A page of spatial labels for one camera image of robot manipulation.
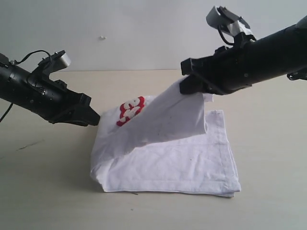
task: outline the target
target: red print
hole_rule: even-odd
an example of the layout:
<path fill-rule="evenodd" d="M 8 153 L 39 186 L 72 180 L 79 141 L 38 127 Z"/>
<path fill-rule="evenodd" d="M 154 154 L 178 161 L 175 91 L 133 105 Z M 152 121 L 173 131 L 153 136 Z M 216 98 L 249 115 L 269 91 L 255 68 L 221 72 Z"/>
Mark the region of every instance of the red print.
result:
<path fill-rule="evenodd" d="M 135 115 L 139 114 L 145 106 L 144 102 L 144 97 L 138 97 L 122 104 L 119 108 L 119 121 L 117 121 L 116 124 L 121 127 L 130 121 Z"/>

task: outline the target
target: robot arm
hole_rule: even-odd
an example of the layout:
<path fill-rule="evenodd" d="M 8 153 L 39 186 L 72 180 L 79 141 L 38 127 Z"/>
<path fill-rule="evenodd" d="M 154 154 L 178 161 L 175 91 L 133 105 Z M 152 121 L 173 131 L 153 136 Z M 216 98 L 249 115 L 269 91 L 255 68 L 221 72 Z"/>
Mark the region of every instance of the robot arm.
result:
<path fill-rule="evenodd" d="M 297 24 L 256 40 L 250 26 L 224 7 L 213 7 L 209 26 L 218 30 L 231 47 L 220 47 L 212 56 L 189 58 L 181 63 L 182 94 L 234 93 L 252 84 L 287 75 L 290 80 L 307 80 L 307 17 Z M 226 41 L 226 33 L 234 42 Z"/>
<path fill-rule="evenodd" d="M 32 73 L 17 66 L 36 52 L 45 52 L 48 58 L 44 58 Z M 100 116 L 90 107 L 89 96 L 67 89 L 67 84 L 61 80 L 49 78 L 50 73 L 70 65 L 65 51 L 53 55 L 44 50 L 33 53 L 21 62 L 10 62 L 0 54 L 0 98 L 36 113 L 52 124 L 98 125 Z"/>

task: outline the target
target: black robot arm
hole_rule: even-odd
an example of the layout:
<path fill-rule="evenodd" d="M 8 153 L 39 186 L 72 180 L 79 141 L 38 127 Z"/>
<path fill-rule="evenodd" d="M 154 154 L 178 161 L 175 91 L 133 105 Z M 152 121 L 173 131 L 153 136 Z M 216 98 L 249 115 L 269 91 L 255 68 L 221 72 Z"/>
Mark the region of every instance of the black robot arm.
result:
<path fill-rule="evenodd" d="M 252 84 L 287 75 L 307 80 L 307 17 L 297 24 L 256 40 L 250 26 L 225 7 L 213 7 L 207 23 L 231 47 L 220 47 L 212 56 L 189 58 L 181 63 L 182 94 L 234 93 Z M 228 42 L 226 33 L 234 38 Z"/>
<path fill-rule="evenodd" d="M 18 67 L 35 52 L 48 54 L 32 72 Z M 90 107 L 91 98 L 84 93 L 67 89 L 61 80 L 52 81 L 50 73 L 71 63 L 64 50 L 50 55 L 38 50 L 22 61 L 9 61 L 0 54 L 0 98 L 38 114 L 50 123 L 69 123 L 78 126 L 96 126 L 100 116 Z"/>

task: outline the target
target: white fabric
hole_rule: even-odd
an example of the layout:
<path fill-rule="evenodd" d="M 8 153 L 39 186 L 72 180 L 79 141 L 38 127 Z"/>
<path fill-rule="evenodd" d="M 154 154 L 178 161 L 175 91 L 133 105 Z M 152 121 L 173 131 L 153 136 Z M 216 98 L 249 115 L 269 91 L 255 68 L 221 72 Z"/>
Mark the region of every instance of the white fabric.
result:
<path fill-rule="evenodd" d="M 183 96 L 178 90 L 175 82 L 157 97 L 144 97 L 143 110 L 135 117 L 126 113 L 132 119 L 121 127 L 120 107 L 102 114 L 92 151 L 91 176 L 105 192 L 233 197 L 240 191 L 223 112 L 210 111 L 204 118 L 204 102 L 212 101 L 212 95 Z M 139 101 L 122 107 L 136 111 Z"/>

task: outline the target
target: red graphic on shirt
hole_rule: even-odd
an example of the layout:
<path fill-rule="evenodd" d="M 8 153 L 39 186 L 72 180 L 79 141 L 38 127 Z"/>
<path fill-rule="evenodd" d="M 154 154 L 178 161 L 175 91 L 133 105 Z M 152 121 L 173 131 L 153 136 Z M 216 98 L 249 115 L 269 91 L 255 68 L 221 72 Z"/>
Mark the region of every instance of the red graphic on shirt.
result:
<path fill-rule="evenodd" d="M 135 117 L 137 114 L 139 114 L 142 109 L 144 108 L 145 104 L 145 98 L 144 97 L 138 97 L 136 99 L 133 99 L 131 101 L 128 101 L 120 106 L 120 115 L 119 115 L 119 121 L 116 122 L 116 124 L 121 127 L 128 121 L 130 121 L 133 117 Z"/>

